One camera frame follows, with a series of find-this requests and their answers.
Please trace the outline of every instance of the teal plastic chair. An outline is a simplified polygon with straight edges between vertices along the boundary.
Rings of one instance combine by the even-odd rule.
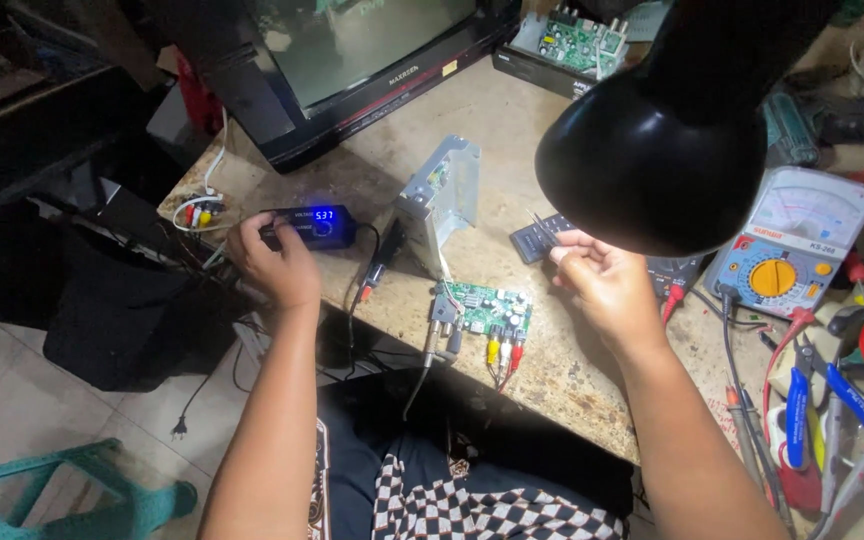
[[[22,474],[31,478],[8,516],[0,518],[0,540],[143,540],[169,520],[195,509],[198,494],[189,482],[177,481],[171,487],[150,490],[126,479],[104,457],[121,446],[118,439],[105,439],[0,465],[0,480]],[[42,490],[64,463],[102,485],[114,501],[81,514],[23,527]]]

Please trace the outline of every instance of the circuit board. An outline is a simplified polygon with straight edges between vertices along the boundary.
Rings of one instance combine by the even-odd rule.
[[[553,11],[538,54],[553,63],[602,80],[615,73],[625,53],[625,34],[589,19]]]
[[[462,330],[525,341],[532,318],[532,299],[523,292],[452,281],[452,297],[463,308]]]

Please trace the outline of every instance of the sticker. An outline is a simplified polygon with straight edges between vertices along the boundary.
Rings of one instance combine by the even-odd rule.
[[[449,75],[451,72],[455,71],[458,68],[459,68],[459,60],[453,59],[452,61],[450,61],[449,63],[447,63],[446,65],[441,67],[441,76],[446,77],[447,75]]]

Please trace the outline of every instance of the television screen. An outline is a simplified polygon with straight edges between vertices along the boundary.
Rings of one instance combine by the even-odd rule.
[[[248,0],[300,107],[366,82],[475,13],[475,0]]]

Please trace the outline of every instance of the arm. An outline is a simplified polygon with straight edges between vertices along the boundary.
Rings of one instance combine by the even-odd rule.
[[[294,228],[278,221],[283,251],[258,235],[259,214],[228,235],[229,255],[277,300],[278,322],[242,418],[212,483],[198,530],[202,540],[305,539],[315,471],[315,333],[320,278]]]
[[[645,257],[579,230],[551,253],[622,370],[656,525],[669,540],[787,538],[669,345]]]

